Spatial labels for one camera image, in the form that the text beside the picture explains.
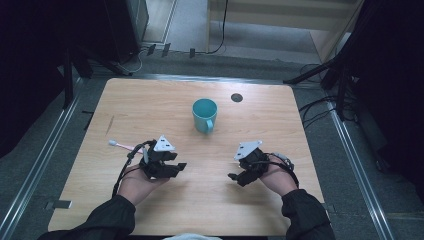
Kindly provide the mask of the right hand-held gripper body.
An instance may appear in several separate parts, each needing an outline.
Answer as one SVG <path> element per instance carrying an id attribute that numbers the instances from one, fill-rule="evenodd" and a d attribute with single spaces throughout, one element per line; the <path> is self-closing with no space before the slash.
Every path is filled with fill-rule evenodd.
<path id="1" fill-rule="evenodd" d="M 267 155 L 260 149 L 261 140 L 241 142 L 238 146 L 234 160 L 246 171 L 252 171 L 262 175 L 268 170 L 269 160 Z"/>

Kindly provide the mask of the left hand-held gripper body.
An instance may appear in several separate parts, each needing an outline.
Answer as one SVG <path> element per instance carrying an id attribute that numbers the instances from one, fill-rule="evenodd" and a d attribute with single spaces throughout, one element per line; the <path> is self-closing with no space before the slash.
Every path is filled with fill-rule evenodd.
<path id="1" fill-rule="evenodd" d="M 166 151 L 176 152 L 175 147 L 164 135 L 161 135 L 158 140 L 146 141 L 140 148 L 143 150 L 143 157 L 139 162 L 139 166 L 148 178 L 175 178 L 167 177 L 165 173 L 165 166 L 172 164 L 168 164 L 168 161 L 162 160 L 164 153 Z"/>

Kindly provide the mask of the pink toothbrush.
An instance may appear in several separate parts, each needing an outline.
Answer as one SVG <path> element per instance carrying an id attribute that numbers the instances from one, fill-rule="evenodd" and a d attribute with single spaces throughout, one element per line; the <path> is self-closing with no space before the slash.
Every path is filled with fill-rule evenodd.
<path id="1" fill-rule="evenodd" d="M 112 139 L 108 141 L 108 144 L 111 145 L 111 146 L 117 146 L 117 147 L 120 147 L 120 148 L 124 148 L 124 149 L 127 149 L 129 151 L 133 151 L 135 149 L 134 146 L 123 145 L 123 144 L 120 144 L 117 141 L 112 140 Z M 137 153 L 142 154 L 143 153 L 142 148 L 140 148 L 139 150 L 137 150 Z"/>

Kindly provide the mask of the teal cup with handle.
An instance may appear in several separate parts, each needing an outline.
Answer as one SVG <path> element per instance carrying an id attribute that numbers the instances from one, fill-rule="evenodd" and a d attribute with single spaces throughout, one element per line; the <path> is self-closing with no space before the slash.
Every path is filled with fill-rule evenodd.
<path id="1" fill-rule="evenodd" d="M 215 126 L 217 112 L 218 106 L 213 100 L 207 98 L 196 100 L 192 105 L 192 115 L 196 130 L 204 134 L 210 134 Z"/>

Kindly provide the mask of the person's left hand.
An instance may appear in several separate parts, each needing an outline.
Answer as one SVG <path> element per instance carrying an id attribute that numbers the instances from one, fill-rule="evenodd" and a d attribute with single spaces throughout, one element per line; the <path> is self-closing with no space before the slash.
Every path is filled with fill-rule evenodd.
<path id="1" fill-rule="evenodd" d="M 117 194 L 137 206 L 154 190 L 168 181 L 169 178 L 149 179 L 138 166 L 134 165 L 124 171 Z"/>

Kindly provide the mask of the person's right hand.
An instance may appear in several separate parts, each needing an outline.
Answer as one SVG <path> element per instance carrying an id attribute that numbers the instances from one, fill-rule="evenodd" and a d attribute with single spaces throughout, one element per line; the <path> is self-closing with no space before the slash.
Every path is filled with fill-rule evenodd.
<path id="1" fill-rule="evenodd" d="M 260 177 L 260 180 L 281 197 L 298 189 L 291 175 L 277 165 L 270 164 L 268 171 Z"/>

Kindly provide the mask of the silver wristwatch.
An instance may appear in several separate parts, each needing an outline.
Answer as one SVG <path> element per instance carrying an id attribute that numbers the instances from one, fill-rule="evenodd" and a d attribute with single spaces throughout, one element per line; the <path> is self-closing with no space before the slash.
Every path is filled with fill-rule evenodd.
<path id="1" fill-rule="evenodd" d="M 279 158 L 281 161 L 283 161 L 284 162 L 284 164 L 291 170 L 291 171 L 293 171 L 294 170 L 294 164 L 291 162 L 291 160 L 287 157 L 287 156 L 285 156 L 284 154 L 281 154 L 281 153 L 277 153 L 277 152 L 273 152 L 273 153 L 271 153 L 271 155 L 273 155 L 273 156 L 275 156 L 275 157 L 277 157 L 277 158 Z"/>

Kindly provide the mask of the person's light clothing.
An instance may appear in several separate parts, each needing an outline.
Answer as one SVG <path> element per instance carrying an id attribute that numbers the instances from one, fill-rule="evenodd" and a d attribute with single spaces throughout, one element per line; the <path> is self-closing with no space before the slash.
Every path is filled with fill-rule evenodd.
<path id="1" fill-rule="evenodd" d="M 195 233 L 183 233 L 175 236 L 165 237 L 162 240 L 223 240 L 219 237 L 204 236 Z"/>

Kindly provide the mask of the black metal stand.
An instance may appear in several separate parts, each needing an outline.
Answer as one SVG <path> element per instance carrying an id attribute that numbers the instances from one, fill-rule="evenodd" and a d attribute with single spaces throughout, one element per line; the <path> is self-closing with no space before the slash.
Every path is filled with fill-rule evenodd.
<path id="1" fill-rule="evenodd" d="M 88 53 L 82 46 L 72 46 L 64 50 L 63 53 L 63 77 L 64 77 L 64 93 L 65 99 L 63 108 L 70 106 L 74 98 L 73 89 L 73 69 L 76 69 L 83 78 L 90 78 L 93 70 L 88 63 Z"/>
<path id="2" fill-rule="evenodd" d="M 323 90 L 330 90 L 335 85 L 338 85 L 337 95 L 334 102 L 335 112 L 341 121 L 346 120 L 346 116 L 344 115 L 345 94 L 348 78 L 352 76 L 350 62 L 359 49 L 360 38 L 366 30 L 367 22 L 374 14 L 374 8 L 367 7 L 367 3 L 369 1 L 370 0 L 360 0 L 360 7 L 354 11 L 353 15 L 356 19 L 353 31 L 342 48 L 333 58 L 295 78 L 283 81 L 284 84 L 296 85 L 310 77 L 324 72 L 325 75 L 320 82 L 320 86 Z"/>

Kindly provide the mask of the light wooden cabinet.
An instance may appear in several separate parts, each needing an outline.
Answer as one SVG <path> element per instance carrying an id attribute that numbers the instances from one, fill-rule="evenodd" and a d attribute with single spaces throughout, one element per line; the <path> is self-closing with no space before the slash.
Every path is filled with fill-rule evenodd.
<path id="1" fill-rule="evenodd" d="M 322 62 L 353 30 L 365 0 L 207 0 L 206 49 L 212 21 L 307 29 Z"/>

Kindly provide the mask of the dark curtain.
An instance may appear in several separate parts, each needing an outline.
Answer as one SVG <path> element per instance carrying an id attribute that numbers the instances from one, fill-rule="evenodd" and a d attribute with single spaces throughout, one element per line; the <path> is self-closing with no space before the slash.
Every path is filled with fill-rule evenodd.
<path id="1" fill-rule="evenodd" d="M 140 52 L 148 20 L 146 0 L 0 0 L 0 158 L 64 93 L 66 48 L 119 74 L 113 64 Z"/>
<path id="2" fill-rule="evenodd" d="M 383 139 L 381 160 L 424 204 L 424 0 L 365 0 L 345 44 L 353 90 Z"/>

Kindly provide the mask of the grey metal table bracket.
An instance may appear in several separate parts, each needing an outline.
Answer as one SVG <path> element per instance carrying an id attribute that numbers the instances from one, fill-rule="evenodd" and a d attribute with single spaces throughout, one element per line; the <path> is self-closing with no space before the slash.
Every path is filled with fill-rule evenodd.
<path id="1" fill-rule="evenodd" d="M 72 206 L 72 202 L 69 200 L 55 200 L 55 201 L 49 201 L 45 209 L 46 210 L 52 210 L 52 209 L 69 209 Z"/>

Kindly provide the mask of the metal floor rail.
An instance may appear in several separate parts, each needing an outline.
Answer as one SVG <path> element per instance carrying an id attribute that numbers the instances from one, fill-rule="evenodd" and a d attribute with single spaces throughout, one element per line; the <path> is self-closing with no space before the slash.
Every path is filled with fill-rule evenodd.
<path id="1" fill-rule="evenodd" d="M 72 87 L 75 96 L 70 100 L 68 105 L 61 108 L 59 115 L 55 119 L 54 126 L 49 132 L 48 137 L 43 142 L 43 146 L 37 154 L 31 154 L 33 159 L 31 168 L 29 169 L 19 191 L 13 198 L 7 212 L 0 223 L 0 240 L 10 240 L 13 232 L 18 225 L 28 203 L 51 159 L 56 146 L 70 121 L 75 107 L 79 101 L 80 91 L 85 86 L 85 81 L 78 77 Z"/>
<path id="2" fill-rule="evenodd" d="M 371 185 L 371 182 L 361 163 L 354 143 L 350 137 L 349 131 L 344 122 L 342 122 L 338 114 L 335 112 L 336 104 L 327 103 L 327 108 L 330 111 L 332 121 L 335 125 L 338 136 L 347 155 L 349 164 L 352 168 L 353 175 L 358 183 L 358 187 L 364 199 L 367 211 L 371 217 L 375 230 L 380 240 L 395 240 L 395 236 L 391 226 L 386 218 L 385 212 L 380 204 L 380 201 Z"/>

